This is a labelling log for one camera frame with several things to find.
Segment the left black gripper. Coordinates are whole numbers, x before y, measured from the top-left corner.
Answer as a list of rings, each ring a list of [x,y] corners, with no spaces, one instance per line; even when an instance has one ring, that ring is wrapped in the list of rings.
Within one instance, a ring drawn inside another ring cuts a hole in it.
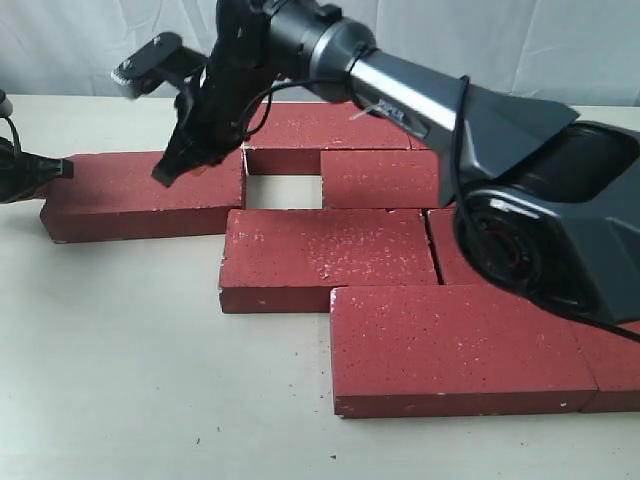
[[[32,199],[37,189],[35,185],[47,185],[57,179],[73,178],[74,163],[72,160],[37,157],[33,161],[27,153],[17,153],[14,145],[8,139],[1,138],[2,204]]]

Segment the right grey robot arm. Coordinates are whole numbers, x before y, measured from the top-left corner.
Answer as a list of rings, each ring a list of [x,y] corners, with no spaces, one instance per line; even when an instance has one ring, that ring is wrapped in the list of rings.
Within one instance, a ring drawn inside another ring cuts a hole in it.
[[[439,201],[490,283],[564,318],[639,317],[639,135],[564,104],[497,93],[388,54],[364,24],[315,1],[221,1],[208,55],[163,33],[145,46],[180,92],[154,178],[172,184],[250,137],[259,102],[298,85],[350,102],[439,157]]]

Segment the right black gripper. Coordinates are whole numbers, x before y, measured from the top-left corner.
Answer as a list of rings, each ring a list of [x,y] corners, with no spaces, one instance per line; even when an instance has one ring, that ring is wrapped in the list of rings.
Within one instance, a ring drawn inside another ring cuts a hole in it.
[[[151,172],[166,188],[235,150],[243,141],[244,110],[275,80],[268,63],[270,16],[262,1],[219,1],[216,25],[205,66],[174,101],[177,124]]]

